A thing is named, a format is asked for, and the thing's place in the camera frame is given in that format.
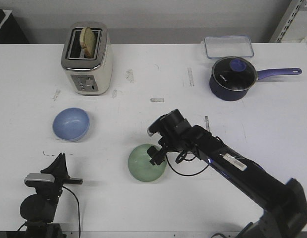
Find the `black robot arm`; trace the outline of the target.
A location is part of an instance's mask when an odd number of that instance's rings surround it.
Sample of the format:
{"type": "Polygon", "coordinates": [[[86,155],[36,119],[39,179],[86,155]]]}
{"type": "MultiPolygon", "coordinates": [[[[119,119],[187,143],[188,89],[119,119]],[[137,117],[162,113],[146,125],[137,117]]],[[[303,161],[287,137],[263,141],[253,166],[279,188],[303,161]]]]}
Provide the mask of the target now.
{"type": "Polygon", "coordinates": [[[249,223],[237,235],[239,238],[296,238],[307,224],[307,200],[296,179],[281,183],[219,137],[198,125],[191,126],[179,110],[160,116],[147,133],[161,135],[158,143],[162,148],[147,151],[151,164],[160,165],[168,152],[179,152],[177,162],[181,162],[191,152],[264,210],[256,223],[249,223]]]}
{"type": "Polygon", "coordinates": [[[59,223],[54,218],[63,190],[69,191],[66,184],[81,185],[83,179],[69,176],[64,153],[59,153],[56,159],[39,173],[29,173],[24,183],[27,187],[35,188],[36,193],[26,197],[20,205],[20,215],[25,219],[21,227],[26,231],[17,230],[18,237],[24,238],[65,238],[59,223]]]}

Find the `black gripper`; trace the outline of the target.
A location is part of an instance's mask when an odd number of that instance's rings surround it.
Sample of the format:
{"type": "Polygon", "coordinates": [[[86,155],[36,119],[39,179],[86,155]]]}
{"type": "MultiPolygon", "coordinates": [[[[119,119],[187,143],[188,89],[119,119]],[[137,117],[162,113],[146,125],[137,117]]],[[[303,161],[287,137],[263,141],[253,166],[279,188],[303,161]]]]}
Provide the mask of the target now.
{"type": "MultiPolygon", "coordinates": [[[[187,139],[184,138],[186,133],[192,128],[190,123],[185,119],[178,109],[174,109],[168,114],[158,118],[159,133],[170,151],[182,151],[188,149],[187,139]]],[[[150,146],[147,154],[150,156],[152,165],[161,165],[165,160],[166,150],[160,150],[156,146],[150,146]]]]}
{"type": "Polygon", "coordinates": [[[54,196],[61,196],[62,187],[64,184],[77,184],[83,183],[82,178],[72,178],[68,174],[65,153],[59,153],[55,160],[45,169],[41,170],[42,174],[54,174],[54,196]]]}

